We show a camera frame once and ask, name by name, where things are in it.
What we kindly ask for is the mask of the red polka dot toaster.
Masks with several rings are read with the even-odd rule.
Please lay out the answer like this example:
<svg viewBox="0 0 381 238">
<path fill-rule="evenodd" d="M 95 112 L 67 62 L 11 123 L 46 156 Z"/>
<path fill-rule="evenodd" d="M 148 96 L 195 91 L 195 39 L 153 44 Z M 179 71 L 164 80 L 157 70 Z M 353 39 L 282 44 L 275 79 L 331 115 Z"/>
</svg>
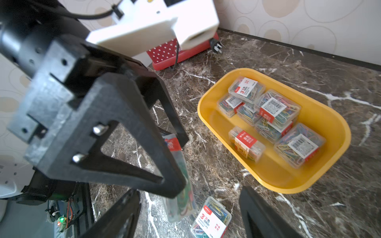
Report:
<svg viewBox="0 0 381 238">
<path fill-rule="evenodd" d="M 177 65 L 205 50 L 212 50 L 214 53 L 222 53 L 222 44 L 219 41 L 218 34 L 213 38 L 193 47 L 190 50 L 183 50 L 177 39 L 165 42 L 162 45 L 154 47 L 147 51 L 152 60 L 154 70 L 159 71 Z"/>
</svg>

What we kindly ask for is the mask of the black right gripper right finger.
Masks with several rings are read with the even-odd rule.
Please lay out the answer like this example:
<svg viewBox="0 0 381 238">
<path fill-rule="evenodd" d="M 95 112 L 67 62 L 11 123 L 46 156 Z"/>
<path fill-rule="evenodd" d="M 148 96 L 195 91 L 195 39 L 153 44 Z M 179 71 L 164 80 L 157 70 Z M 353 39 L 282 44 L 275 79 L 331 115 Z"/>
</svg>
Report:
<svg viewBox="0 0 381 238">
<path fill-rule="evenodd" d="M 242 188 L 239 204 L 248 238 L 301 237 L 252 187 Z"/>
</svg>

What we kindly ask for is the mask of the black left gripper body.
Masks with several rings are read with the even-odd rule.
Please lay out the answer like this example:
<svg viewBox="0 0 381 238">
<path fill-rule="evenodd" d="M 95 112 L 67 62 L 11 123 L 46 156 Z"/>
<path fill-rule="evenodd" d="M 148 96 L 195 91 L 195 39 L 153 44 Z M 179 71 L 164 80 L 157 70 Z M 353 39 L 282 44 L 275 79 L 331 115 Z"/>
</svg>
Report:
<svg viewBox="0 0 381 238">
<path fill-rule="evenodd" d="M 46 176 L 129 176 L 129 164 L 101 148 L 122 124 L 142 127 L 143 65 L 85 43 L 56 38 L 8 128 L 25 158 Z"/>
</svg>

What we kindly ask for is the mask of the paper clip box red label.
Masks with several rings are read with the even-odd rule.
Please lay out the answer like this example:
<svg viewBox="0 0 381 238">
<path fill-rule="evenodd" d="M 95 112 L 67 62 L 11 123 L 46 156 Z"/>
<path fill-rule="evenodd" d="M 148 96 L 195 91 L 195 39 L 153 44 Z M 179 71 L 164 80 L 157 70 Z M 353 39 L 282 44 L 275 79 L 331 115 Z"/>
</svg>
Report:
<svg viewBox="0 0 381 238">
<path fill-rule="evenodd" d="M 256 80 L 239 76 L 228 89 L 228 93 L 246 103 L 254 104 L 265 92 L 266 86 Z"/>
</svg>

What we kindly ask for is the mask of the paper clip box barcode label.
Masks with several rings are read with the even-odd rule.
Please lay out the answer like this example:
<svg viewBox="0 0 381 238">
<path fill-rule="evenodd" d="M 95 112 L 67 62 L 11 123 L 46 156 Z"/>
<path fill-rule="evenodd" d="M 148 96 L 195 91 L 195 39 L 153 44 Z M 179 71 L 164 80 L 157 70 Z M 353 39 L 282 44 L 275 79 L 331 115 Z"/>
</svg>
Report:
<svg viewBox="0 0 381 238">
<path fill-rule="evenodd" d="M 296 124 L 274 145 L 275 152 L 295 169 L 314 157 L 326 139 L 303 123 Z"/>
</svg>

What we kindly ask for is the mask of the yellow plastic storage tray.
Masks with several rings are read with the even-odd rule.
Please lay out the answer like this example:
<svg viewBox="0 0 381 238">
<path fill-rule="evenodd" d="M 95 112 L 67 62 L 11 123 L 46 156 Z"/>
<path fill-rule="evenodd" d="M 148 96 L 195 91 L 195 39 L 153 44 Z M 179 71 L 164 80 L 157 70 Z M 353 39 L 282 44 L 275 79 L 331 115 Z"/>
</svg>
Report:
<svg viewBox="0 0 381 238">
<path fill-rule="evenodd" d="M 239 76 L 266 86 L 254 104 L 228 93 Z M 311 187 L 344 154 L 351 141 L 348 123 L 335 110 L 249 68 L 224 75 L 202 96 L 197 111 L 204 124 L 253 177 L 279 193 L 300 193 Z M 317 132 L 326 142 L 314 157 L 295 169 L 275 152 L 274 145 L 298 123 Z M 244 158 L 232 145 L 228 133 L 234 127 L 247 131 L 266 146 L 257 163 Z"/>
</svg>

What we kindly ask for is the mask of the paper clip box in tray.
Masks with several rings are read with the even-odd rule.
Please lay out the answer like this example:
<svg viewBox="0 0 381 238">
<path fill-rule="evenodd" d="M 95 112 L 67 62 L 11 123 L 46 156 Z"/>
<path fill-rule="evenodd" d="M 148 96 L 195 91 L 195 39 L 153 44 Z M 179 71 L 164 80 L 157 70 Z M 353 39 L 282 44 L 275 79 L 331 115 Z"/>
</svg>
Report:
<svg viewBox="0 0 381 238">
<path fill-rule="evenodd" d="M 234 148 L 246 159 L 257 163 L 263 156 L 266 146 L 240 127 L 234 127 L 228 133 Z"/>
</svg>

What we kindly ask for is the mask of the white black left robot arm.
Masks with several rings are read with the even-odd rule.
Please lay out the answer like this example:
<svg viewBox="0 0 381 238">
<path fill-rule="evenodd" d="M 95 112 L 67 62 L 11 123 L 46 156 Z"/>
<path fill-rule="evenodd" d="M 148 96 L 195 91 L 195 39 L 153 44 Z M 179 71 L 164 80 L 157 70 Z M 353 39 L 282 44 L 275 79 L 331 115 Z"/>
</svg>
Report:
<svg viewBox="0 0 381 238">
<path fill-rule="evenodd" d="M 159 101 L 184 146 L 188 136 L 164 82 L 141 62 L 86 42 L 77 19 L 32 1 L 1 1 L 1 54 L 31 79 L 8 129 L 25 159 L 51 179 L 124 185 L 167 198 L 187 181 L 150 115 Z M 102 153 L 123 125 L 160 175 Z"/>
</svg>

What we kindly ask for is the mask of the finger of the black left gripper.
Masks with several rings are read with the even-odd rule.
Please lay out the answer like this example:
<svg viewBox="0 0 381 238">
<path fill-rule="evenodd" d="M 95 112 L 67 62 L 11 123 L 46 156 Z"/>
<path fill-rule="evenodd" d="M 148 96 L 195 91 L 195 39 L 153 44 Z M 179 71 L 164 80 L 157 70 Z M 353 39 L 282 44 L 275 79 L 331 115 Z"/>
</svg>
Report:
<svg viewBox="0 0 381 238">
<path fill-rule="evenodd" d="M 158 173 L 104 154 L 108 140 L 129 153 L 141 149 Z M 45 137 L 30 143 L 26 158 L 52 179 L 128 186 L 167 198 L 186 187 L 136 84 L 115 73 L 98 78 L 77 109 L 62 106 Z"/>
<path fill-rule="evenodd" d="M 189 141 L 189 137 L 181 123 L 164 81 L 150 71 L 138 71 L 137 75 L 138 76 L 134 81 L 137 84 L 147 107 L 151 109 L 157 101 L 160 101 L 164 112 L 176 131 L 180 146 L 183 148 Z"/>
</svg>

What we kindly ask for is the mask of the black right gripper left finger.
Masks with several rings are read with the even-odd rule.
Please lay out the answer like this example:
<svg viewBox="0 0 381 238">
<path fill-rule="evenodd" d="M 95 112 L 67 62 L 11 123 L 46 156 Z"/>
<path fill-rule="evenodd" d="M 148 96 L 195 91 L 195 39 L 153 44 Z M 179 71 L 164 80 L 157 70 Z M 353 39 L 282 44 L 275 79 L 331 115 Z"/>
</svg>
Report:
<svg viewBox="0 0 381 238">
<path fill-rule="evenodd" d="M 132 238 L 140 211 L 140 192 L 129 189 L 82 237 Z"/>
</svg>

